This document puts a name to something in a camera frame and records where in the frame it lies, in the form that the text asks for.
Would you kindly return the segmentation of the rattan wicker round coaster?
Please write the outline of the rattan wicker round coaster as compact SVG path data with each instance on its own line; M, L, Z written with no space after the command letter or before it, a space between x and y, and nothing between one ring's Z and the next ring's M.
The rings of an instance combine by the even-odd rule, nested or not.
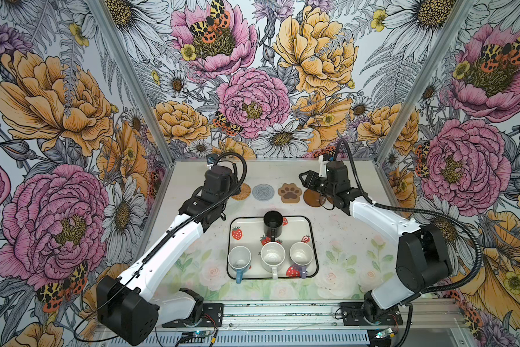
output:
M237 200L237 201L242 201L242 200L247 199L250 195L251 195L250 186L246 183L243 183L240 186L240 191L238 192L238 194L233 195L232 199Z

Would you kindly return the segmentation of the scratched brown wooden round coaster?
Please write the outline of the scratched brown wooden round coaster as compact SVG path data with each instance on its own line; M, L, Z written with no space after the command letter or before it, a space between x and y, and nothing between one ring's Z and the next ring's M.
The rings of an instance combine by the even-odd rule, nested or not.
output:
M304 202L312 208L320 208L325 202L326 198L321 193L318 193L312 189L306 189L303 194Z

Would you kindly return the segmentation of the cork paw print coaster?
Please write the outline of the cork paw print coaster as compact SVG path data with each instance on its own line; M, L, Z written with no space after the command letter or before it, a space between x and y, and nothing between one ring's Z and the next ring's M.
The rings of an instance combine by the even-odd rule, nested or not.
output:
M281 201L285 204L296 204L300 202L302 189L296 184L283 184L278 190Z

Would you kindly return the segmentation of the grey-blue woven round coaster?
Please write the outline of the grey-blue woven round coaster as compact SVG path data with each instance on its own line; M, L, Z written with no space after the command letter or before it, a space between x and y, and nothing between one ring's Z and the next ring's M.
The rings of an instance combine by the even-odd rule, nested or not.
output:
M253 197L261 202L269 201L274 194L275 189L269 184L259 184L252 189Z

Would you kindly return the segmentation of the black mug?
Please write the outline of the black mug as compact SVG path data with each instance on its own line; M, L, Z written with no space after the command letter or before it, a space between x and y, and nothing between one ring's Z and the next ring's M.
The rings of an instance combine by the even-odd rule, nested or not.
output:
M283 215L278 211L269 211L264 215L264 234L269 241L276 241L282 234Z

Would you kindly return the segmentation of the blue floral mug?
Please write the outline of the blue floral mug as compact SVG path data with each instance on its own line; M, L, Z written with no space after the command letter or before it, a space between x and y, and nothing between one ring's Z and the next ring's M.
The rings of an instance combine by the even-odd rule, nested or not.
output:
M248 247L237 246L228 254L228 265L235 271L235 282L241 284L244 274L251 267L252 254Z

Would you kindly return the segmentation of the white lilac handled mug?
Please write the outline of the white lilac handled mug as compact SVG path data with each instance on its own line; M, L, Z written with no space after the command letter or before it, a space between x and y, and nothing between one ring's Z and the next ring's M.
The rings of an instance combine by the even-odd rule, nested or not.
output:
M287 277L306 279L308 266L313 262L313 248L304 242L297 242L290 248L290 260L292 265L287 270Z

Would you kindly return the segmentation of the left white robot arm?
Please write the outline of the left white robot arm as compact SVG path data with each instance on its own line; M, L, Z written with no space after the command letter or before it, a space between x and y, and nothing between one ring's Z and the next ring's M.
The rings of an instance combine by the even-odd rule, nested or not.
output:
M162 279L182 254L218 219L228 199L240 192L235 167L212 166L205 181L186 200L161 239L119 276L105 276L96 287L97 319L132 346L144 342L154 329L168 322L196 324L203 297L181 288L160 302L153 296Z

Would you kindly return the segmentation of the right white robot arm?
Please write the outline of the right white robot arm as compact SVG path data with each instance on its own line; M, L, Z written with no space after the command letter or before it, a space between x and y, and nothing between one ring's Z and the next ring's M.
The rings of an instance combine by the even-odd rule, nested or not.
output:
M299 179L304 188L329 198L336 208L397 246L394 274L364 296L362 315L366 322L381 322L398 306L417 299L451 275L453 266L439 228L406 219L391 206L379 207L360 187L352 186L343 162L323 162L321 173L306 171Z

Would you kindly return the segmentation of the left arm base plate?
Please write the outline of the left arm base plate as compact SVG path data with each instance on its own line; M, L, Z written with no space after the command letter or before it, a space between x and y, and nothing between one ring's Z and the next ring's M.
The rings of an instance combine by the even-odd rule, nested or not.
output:
M194 313L184 320L173 320L161 325L162 328L221 328L224 318L225 305L221 303L206 303L197 317Z

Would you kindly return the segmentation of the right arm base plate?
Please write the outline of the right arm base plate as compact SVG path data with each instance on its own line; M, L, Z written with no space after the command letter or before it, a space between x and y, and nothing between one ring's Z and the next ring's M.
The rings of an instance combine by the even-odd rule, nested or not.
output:
M403 324L398 306L380 309L371 302L341 302L336 317L340 317L344 326Z

